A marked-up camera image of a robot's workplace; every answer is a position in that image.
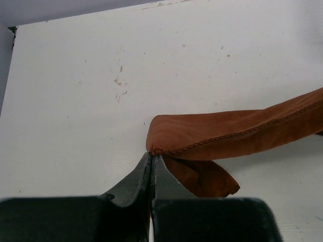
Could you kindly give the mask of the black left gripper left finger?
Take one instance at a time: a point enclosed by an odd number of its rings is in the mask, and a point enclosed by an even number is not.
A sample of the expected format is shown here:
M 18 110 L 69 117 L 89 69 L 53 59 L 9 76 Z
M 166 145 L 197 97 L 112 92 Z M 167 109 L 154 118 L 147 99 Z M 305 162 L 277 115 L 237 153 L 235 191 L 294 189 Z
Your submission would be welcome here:
M 99 196 L 1 200 L 1 241 L 148 241 L 151 162 Z

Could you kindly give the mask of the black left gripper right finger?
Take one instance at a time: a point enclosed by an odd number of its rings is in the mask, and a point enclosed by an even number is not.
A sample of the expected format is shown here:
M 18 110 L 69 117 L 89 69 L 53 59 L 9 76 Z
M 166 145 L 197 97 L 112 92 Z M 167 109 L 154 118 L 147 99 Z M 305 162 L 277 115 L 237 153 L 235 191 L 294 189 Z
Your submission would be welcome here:
M 198 198 L 152 158 L 155 241 L 282 241 L 273 213 L 257 198 Z

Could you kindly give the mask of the rust brown towel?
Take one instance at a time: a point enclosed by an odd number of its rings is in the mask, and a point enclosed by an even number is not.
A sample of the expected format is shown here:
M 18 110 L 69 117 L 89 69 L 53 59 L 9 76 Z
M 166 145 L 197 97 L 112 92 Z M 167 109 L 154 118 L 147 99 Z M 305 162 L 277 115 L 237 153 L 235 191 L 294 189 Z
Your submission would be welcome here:
M 217 159 L 250 155 L 322 132 L 322 89 L 265 109 L 157 115 L 146 150 L 192 194 L 220 198 L 240 186 Z

